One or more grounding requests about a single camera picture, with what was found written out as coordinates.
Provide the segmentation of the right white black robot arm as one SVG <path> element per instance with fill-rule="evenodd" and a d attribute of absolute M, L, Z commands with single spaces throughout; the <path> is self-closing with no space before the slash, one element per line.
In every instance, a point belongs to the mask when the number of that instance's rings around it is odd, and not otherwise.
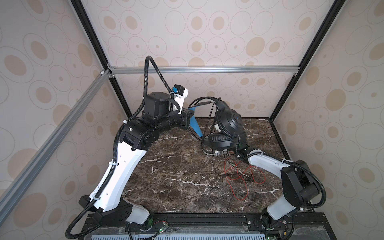
<path fill-rule="evenodd" d="M 325 204 L 325 186 L 306 162 L 277 159 L 250 147 L 247 142 L 236 146 L 236 154 L 239 160 L 281 179 L 283 195 L 262 211 L 260 222 L 265 229 L 274 228 L 284 216 L 290 216 L 301 208 L 315 209 Z"/>

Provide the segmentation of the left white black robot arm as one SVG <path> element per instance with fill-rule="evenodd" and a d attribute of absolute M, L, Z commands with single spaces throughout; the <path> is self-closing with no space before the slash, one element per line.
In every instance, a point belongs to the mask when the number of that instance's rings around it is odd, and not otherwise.
<path fill-rule="evenodd" d="M 170 88 L 155 60 L 147 56 L 142 102 L 118 129 L 112 161 L 95 190 L 81 197 L 79 203 L 84 209 L 67 227 L 67 239 L 84 237 L 103 226 L 147 223 L 150 212 L 125 201 L 122 193 L 139 161 L 161 133 L 172 128 L 193 129 L 202 137 L 194 110 L 183 108 L 185 95 L 182 86 Z"/>

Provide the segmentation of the black blue headphones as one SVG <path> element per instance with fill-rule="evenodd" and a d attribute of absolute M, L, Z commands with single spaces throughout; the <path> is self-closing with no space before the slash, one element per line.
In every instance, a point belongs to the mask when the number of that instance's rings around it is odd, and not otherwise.
<path fill-rule="evenodd" d="M 202 132 L 203 136 L 199 138 L 194 130 L 189 127 L 192 135 L 201 142 L 201 145 L 210 147 L 212 150 L 230 150 L 235 151 L 235 147 L 240 137 L 246 137 L 242 116 L 221 98 L 200 97 L 192 101 L 188 109 L 198 104 L 212 104 L 210 113 L 214 115 L 214 126 L 219 127 L 219 132 Z"/>

